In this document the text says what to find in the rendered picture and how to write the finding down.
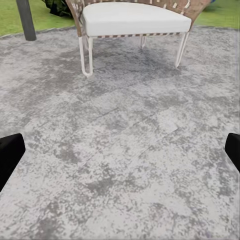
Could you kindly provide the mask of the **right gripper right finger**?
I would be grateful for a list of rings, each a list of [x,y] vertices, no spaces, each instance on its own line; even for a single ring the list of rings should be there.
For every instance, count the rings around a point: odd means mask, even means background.
[[[229,133],[224,150],[240,172],[240,134]]]

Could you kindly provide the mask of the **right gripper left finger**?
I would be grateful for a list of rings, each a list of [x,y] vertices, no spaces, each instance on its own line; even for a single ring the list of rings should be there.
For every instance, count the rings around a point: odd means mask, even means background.
[[[21,133],[0,138],[0,192],[26,151]]]

